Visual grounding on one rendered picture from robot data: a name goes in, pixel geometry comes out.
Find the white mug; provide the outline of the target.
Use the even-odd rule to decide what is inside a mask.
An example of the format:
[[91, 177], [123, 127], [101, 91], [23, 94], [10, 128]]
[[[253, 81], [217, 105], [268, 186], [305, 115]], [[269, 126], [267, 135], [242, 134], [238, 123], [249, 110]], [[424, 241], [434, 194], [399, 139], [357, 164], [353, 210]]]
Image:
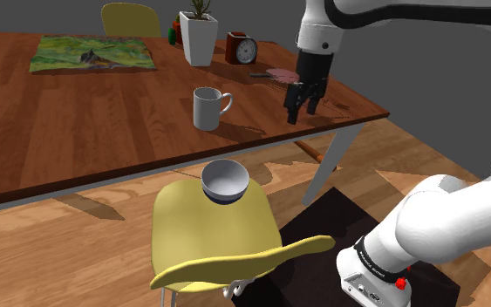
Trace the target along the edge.
[[233, 104], [233, 95], [212, 87], [198, 87], [193, 92], [193, 124], [202, 131], [213, 131], [219, 126], [220, 116]]

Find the dark robot stand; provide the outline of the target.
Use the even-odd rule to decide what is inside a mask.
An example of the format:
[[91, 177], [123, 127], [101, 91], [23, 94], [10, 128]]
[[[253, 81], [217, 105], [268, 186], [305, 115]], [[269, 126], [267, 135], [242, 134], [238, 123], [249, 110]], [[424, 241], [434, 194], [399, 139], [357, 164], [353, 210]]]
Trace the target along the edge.
[[377, 225], [362, 208], [331, 188], [280, 229], [280, 234], [284, 245], [330, 235], [335, 246], [282, 263], [231, 301], [235, 307], [362, 307], [342, 290], [336, 260], [341, 249]]

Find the brown wooden stick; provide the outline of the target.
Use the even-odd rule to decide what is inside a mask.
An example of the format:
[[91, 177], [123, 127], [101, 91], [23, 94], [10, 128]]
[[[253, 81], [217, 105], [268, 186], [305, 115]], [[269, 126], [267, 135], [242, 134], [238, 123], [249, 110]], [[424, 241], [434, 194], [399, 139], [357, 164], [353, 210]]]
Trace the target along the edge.
[[324, 156], [319, 153], [315, 148], [310, 147], [303, 141], [295, 141], [295, 144], [302, 149], [305, 153], [307, 153], [312, 159], [314, 159], [316, 162], [321, 163], [324, 159]]

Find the yellow chair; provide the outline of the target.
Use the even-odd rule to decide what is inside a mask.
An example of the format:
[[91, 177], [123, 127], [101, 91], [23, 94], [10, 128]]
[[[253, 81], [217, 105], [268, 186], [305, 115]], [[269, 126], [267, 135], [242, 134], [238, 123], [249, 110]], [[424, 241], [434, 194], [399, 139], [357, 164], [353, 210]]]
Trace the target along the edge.
[[254, 180], [230, 204], [211, 201], [198, 179], [175, 181], [153, 204], [150, 287], [173, 294], [221, 289], [231, 298], [282, 263], [334, 245], [329, 235], [283, 244], [267, 195]]
[[156, 11], [138, 3], [107, 3], [101, 8], [107, 36], [160, 38]]

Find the brown wooden table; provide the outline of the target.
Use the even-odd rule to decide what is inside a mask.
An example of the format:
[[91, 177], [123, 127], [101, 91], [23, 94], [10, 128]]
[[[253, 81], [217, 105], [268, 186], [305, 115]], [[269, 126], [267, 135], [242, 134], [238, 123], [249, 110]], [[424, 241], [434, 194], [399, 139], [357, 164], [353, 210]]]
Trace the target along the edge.
[[[308, 196], [343, 156], [365, 122], [387, 111], [337, 81], [314, 115], [287, 122], [285, 89], [251, 78], [292, 69], [295, 56], [261, 42], [253, 65], [229, 65], [223, 42], [208, 67], [193, 67], [179, 46], [146, 38], [152, 71], [29, 72], [40, 36], [0, 32], [0, 208], [103, 186], [321, 133], [333, 133]], [[233, 95], [213, 131], [193, 124], [193, 92]]]

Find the small cactus in red pot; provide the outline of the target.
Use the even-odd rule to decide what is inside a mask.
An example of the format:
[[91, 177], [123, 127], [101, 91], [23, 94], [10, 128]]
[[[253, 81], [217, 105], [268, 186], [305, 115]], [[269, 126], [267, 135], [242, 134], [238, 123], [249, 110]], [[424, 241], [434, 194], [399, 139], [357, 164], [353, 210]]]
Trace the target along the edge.
[[171, 45], [182, 44], [180, 16], [177, 15], [172, 23], [172, 27], [168, 29], [168, 42]]

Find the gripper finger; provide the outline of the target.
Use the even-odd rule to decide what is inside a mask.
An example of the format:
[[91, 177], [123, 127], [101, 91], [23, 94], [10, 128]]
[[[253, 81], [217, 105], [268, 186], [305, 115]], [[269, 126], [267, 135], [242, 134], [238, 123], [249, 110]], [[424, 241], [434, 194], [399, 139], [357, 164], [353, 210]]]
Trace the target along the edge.
[[310, 86], [309, 91], [309, 103], [307, 105], [307, 113], [310, 115], [314, 115], [317, 110], [317, 105], [321, 98], [325, 95], [326, 87], [328, 84], [327, 78], [322, 78], [318, 80], [315, 84]]
[[297, 115], [300, 107], [306, 101], [306, 88], [301, 83], [289, 84], [283, 106], [287, 110], [287, 122], [291, 125], [297, 123]]

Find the grey bowl with blue base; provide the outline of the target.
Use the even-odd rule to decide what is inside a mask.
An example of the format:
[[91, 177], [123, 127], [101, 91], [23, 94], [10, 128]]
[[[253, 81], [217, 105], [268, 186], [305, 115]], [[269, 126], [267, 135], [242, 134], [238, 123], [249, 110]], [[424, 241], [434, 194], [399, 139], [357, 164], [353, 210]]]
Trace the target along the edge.
[[245, 194], [249, 186], [249, 172], [234, 160], [213, 160], [201, 170], [201, 186], [211, 201], [231, 204]]

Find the green landscape picture mat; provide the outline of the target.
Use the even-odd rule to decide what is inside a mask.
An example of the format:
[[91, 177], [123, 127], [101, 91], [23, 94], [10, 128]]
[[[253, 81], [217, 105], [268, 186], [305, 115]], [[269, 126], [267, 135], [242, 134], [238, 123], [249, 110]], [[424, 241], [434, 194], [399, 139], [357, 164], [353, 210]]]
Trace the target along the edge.
[[29, 72], [113, 68], [155, 70], [156, 66], [137, 37], [43, 35]]

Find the white planter with plant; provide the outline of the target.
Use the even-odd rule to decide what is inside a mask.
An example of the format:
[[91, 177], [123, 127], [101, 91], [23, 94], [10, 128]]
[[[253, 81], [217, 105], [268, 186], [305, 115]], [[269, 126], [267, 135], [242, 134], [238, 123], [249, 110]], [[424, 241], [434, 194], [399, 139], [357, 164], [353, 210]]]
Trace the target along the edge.
[[210, 66], [212, 61], [219, 23], [208, 10], [211, 1], [191, 0], [193, 10], [180, 12], [184, 54], [191, 66]]

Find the red-brown table clock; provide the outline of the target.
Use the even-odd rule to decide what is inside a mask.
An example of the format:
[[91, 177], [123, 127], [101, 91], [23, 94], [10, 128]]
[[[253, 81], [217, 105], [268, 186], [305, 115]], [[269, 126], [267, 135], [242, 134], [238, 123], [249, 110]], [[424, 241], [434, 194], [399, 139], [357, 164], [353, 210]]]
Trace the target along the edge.
[[225, 60], [231, 65], [253, 65], [256, 62], [258, 47], [256, 41], [240, 31], [227, 34]]

